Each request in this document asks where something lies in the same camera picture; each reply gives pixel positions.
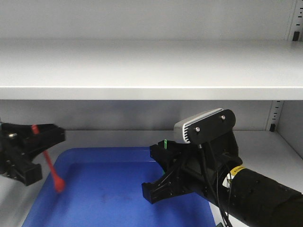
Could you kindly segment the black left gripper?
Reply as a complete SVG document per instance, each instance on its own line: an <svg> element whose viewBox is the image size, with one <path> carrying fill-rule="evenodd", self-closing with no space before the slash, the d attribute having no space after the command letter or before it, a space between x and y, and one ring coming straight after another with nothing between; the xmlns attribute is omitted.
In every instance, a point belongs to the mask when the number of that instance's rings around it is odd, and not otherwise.
<svg viewBox="0 0 303 227"><path fill-rule="evenodd" d="M42 180L40 164L33 159L65 141L65 129L55 124L0 123L0 175L25 186Z"/></svg>

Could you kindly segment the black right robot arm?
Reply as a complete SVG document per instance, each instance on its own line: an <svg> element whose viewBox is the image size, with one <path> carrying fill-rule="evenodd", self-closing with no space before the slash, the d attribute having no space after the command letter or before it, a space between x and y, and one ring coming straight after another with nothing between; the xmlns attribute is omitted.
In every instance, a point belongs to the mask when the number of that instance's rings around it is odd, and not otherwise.
<svg viewBox="0 0 303 227"><path fill-rule="evenodd" d="M232 131L198 145L163 140L150 147L150 156L164 172L142 184L150 203L196 193L219 208L227 226L229 215L250 227L303 224L302 193L245 168Z"/></svg>

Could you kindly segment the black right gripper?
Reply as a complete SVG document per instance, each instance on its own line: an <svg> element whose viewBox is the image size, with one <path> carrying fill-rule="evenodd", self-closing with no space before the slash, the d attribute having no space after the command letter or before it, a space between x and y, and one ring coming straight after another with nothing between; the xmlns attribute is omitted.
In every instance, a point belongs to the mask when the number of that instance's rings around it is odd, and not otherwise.
<svg viewBox="0 0 303 227"><path fill-rule="evenodd" d="M168 141L167 149L164 141L150 146L150 157L165 174L142 183L143 197L154 204L196 193L211 203L227 203L233 184L226 178L242 164L233 130L175 129L175 141Z"/></svg>

